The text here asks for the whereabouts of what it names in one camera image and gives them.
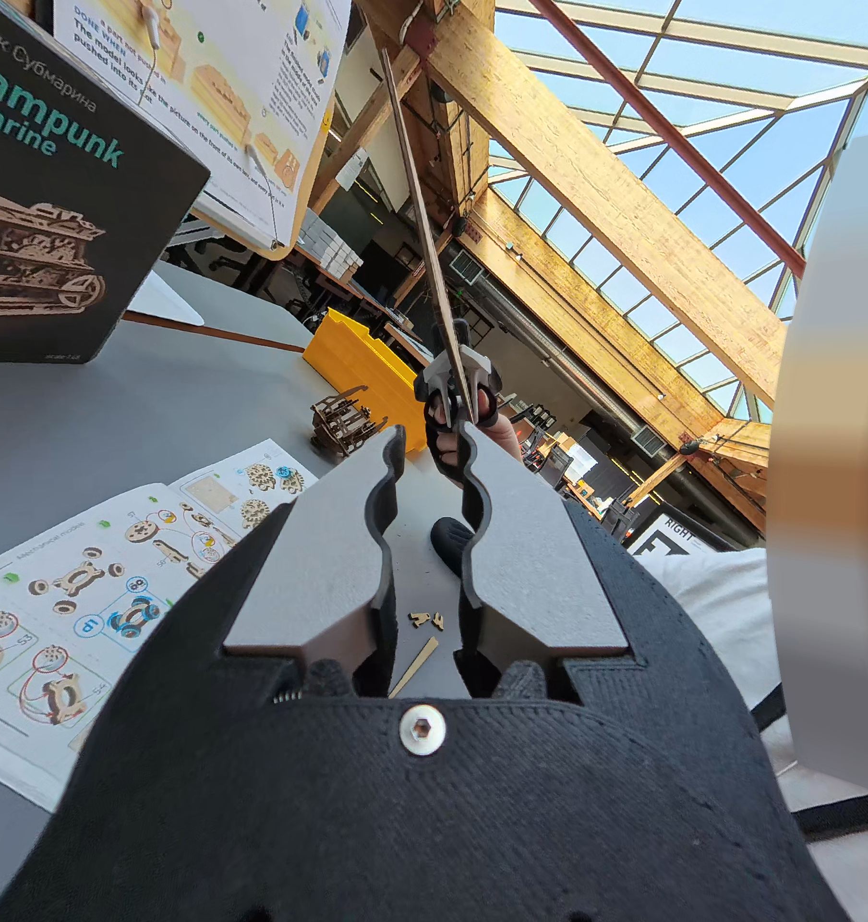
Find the black model kit box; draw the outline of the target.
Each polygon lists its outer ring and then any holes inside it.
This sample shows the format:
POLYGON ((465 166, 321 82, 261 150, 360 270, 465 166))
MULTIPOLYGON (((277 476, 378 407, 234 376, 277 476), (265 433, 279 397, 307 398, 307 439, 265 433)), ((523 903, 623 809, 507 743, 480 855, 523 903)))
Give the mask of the black model kit box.
POLYGON ((87 363, 209 179, 0 2, 0 363, 87 363))

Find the wooden mechanical model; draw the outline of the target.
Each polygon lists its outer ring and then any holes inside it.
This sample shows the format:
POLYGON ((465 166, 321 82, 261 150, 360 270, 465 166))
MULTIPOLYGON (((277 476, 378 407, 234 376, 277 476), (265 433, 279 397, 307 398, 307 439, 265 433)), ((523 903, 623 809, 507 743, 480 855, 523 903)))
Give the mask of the wooden mechanical model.
POLYGON ((315 449, 347 457, 387 426, 388 417, 373 422, 371 409, 364 407, 356 397, 368 389, 366 385, 358 385, 311 406, 311 444, 315 449))

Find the black white marker board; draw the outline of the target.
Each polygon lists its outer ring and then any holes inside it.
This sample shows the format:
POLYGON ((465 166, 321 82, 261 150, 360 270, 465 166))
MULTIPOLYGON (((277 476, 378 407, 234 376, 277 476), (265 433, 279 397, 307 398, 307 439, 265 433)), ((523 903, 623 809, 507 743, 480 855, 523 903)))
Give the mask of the black white marker board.
POLYGON ((707 529, 660 513, 636 532, 627 551, 635 557, 664 557, 723 552, 730 548, 707 529))

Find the white stand base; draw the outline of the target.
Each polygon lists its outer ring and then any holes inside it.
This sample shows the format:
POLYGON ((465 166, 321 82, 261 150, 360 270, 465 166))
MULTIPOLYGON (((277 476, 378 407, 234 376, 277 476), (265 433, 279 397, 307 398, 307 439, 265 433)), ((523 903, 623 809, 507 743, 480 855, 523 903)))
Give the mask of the white stand base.
POLYGON ((205 319, 155 272, 150 271, 128 305, 130 312, 193 327, 205 325, 205 319))

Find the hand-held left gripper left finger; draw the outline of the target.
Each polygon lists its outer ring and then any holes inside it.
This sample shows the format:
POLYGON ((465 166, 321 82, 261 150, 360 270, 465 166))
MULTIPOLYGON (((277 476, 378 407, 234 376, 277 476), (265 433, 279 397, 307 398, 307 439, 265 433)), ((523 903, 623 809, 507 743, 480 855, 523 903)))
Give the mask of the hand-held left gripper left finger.
POLYGON ((392 552, 405 428, 371 437, 299 499, 229 630, 235 655, 279 655, 307 669, 336 660, 359 695, 385 697, 397 645, 392 552))

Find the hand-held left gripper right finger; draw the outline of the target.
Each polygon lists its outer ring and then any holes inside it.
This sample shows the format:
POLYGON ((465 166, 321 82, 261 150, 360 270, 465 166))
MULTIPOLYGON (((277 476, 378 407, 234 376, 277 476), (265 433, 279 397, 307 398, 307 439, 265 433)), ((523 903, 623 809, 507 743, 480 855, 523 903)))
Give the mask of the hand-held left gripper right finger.
POLYGON ((489 697, 517 661, 551 690, 568 662, 628 665, 628 640, 579 538, 569 506, 470 422, 458 430, 463 515, 461 649, 472 697, 489 697))

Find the wooden laser-cut parts sheet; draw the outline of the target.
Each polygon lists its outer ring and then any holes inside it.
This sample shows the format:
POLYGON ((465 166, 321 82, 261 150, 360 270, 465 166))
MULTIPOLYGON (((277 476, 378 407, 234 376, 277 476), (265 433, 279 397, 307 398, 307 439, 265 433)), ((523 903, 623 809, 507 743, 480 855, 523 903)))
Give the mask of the wooden laser-cut parts sheet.
POLYGON ((465 400, 469 400, 470 391, 462 376, 459 345, 454 333, 454 318, 448 299, 447 288, 440 268, 439 255, 436 252, 435 242, 428 224, 428 215, 421 192, 420 181, 418 179, 417 167, 413 158, 412 148, 405 127, 405 119, 402 113, 401 97, 397 89, 391 61, 386 50, 381 51, 381 61, 385 85, 387 86, 392 104, 395 129, 405 164, 406 179, 408 181, 409 192, 416 213, 417 234, 423 251, 422 255, 424 257, 442 346, 443 348, 446 347, 447 352, 450 354, 454 371, 460 375, 459 384, 461 386, 462 397, 465 400))

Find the stack of white boxes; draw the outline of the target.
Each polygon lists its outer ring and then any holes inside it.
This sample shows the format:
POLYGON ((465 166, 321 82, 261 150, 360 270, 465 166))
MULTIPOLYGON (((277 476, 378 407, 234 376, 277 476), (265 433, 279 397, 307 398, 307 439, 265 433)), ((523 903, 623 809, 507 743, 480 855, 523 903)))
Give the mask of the stack of white boxes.
POLYGON ((321 269, 345 284, 351 282, 363 264, 353 248, 310 208, 305 210, 298 246, 315 259, 321 269))

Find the stacked yellow bins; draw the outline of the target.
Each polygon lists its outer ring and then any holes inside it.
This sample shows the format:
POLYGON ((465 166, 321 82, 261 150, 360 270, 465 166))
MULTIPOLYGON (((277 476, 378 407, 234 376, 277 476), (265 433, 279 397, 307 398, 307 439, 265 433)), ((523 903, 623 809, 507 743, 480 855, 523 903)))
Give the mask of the stacked yellow bins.
POLYGON ((303 359, 337 392, 366 386, 358 394, 371 419, 405 427, 406 451, 427 449, 423 405, 414 393, 416 373, 382 340, 355 320, 330 310, 303 352, 303 359))

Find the person's right hand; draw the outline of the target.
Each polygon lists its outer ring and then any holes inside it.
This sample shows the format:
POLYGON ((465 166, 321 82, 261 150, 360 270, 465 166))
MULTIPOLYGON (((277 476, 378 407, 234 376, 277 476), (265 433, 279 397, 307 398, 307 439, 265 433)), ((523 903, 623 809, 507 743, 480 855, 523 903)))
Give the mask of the person's right hand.
MULTIPOLYGON (((438 426, 445 424, 444 420, 444 411, 440 405, 440 398, 436 398, 435 403, 426 410, 428 449, 436 464, 441 467, 459 469, 460 458, 457 434, 455 432, 438 431, 438 426)), ((484 432, 492 442, 497 444, 515 461, 522 462, 517 435, 507 418, 498 415, 493 426, 480 425, 478 428, 480 432, 484 432)))

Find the assembly instruction booklet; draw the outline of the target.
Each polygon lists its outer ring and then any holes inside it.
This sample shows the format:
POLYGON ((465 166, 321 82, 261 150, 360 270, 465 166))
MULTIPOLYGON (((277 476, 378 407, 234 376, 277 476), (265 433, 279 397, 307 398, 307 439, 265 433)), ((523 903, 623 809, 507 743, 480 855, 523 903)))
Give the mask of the assembly instruction booklet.
POLYGON ((54 811, 100 709, 163 617, 316 481, 265 440, 0 555, 0 782, 54 811))

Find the black padded wrist rest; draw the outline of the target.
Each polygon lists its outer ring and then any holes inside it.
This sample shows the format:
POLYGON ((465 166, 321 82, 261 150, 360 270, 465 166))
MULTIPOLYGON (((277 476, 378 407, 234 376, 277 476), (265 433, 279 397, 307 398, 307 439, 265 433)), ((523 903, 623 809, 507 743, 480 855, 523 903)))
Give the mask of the black padded wrist rest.
POLYGON ((444 516, 431 527, 430 542, 436 554, 457 577, 463 575, 463 553, 474 532, 463 522, 444 516))

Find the slim wooden puzzle piece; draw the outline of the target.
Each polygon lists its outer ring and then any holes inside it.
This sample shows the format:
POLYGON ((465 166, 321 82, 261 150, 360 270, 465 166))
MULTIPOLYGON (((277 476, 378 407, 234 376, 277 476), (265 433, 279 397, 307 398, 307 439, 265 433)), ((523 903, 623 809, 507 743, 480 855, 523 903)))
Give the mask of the slim wooden puzzle piece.
POLYGON ((428 659, 433 655, 439 646, 440 641, 437 637, 430 637, 425 642, 424 646, 416 654, 415 658, 411 661, 408 668, 405 670, 405 673, 399 680, 396 682, 394 687, 390 690, 388 694, 388 699, 394 699, 400 695, 405 686, 411 681, 411 679, 417 674, 418 670, 428 661, 428 659))

